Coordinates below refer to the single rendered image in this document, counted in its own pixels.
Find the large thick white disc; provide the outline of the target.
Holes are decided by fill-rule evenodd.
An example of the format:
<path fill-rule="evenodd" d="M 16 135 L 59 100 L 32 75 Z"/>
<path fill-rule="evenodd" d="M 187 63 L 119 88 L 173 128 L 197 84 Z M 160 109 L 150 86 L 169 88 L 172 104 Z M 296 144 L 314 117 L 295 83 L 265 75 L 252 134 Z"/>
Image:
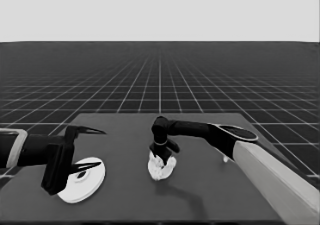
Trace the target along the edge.
<path fill-rule="evenodd" d="M 61 200 L 69 204 L 79 203 L 91 197 L 99 189 L 106 175 L 104 162 L 98 157 L 87 157 L 75 164 L 89 162 L 100 162 L 100 165 L 79 173 L 71 173 L 66 187 L 58 193 Z"/>

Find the white round carrier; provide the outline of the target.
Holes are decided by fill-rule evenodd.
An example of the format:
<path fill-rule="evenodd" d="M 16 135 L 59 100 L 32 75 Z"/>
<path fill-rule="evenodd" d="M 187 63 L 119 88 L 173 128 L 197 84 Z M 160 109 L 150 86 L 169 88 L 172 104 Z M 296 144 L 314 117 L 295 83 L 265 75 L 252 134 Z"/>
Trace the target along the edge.
<path fill-rule="evenodd" d="M 154 167 L 154 162 L 152 162 L 150 160 L 148 160 L 147 168 L 148 168 L 149 174 L 150 174 L 150 171 L 156 170 L 155 167 Z M 165 168 L 161 171 L 162 174 L 161 174 L 161 179 L 160 180 L 167 179 L 172 174 L 174 168 L 169 167 L 168 165 L 165 165 Z"/>

